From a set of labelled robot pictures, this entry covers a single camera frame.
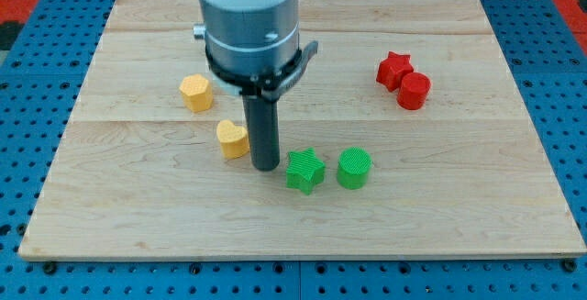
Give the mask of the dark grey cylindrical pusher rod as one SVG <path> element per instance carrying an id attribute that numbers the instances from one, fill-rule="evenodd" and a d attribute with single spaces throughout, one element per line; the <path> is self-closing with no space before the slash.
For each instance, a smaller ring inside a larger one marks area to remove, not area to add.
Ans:
<path id="1" fill-rule="evenodd" d="M 272 171 L 280 162 L 277 104 L 250 95 L 243 97 L 243 108 L 251 162 L 259 171 Z"/>

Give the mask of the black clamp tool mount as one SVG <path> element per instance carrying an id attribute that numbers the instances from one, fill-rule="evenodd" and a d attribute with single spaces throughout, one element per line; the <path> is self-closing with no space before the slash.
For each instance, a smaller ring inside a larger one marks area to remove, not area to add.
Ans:
<path id="1" fill-rule="evenodd" d="M 240 75 L 223 69 L 205 49 L 205 56 L 214 81 L 227 93 L 242 96 L 259 96 L 270 103 L 277 102 L 303 77 L 307 64 L 318 52 L 316 40 L 298 49 L 283 67 L 251 75 Z"/>

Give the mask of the grey cylindrical robot arm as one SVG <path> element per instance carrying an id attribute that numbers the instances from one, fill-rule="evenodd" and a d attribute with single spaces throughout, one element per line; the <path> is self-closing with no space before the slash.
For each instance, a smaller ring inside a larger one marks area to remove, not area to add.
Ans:
<path id="1" fill-rule="evenodd" d="M 277 103 L 317 54 L 299 38 L 299 0 L 199 0 L 202 22 L 194 37 L 205 43 L 214 81 L 243 101 L 253 166 L 280 162 Z"/>

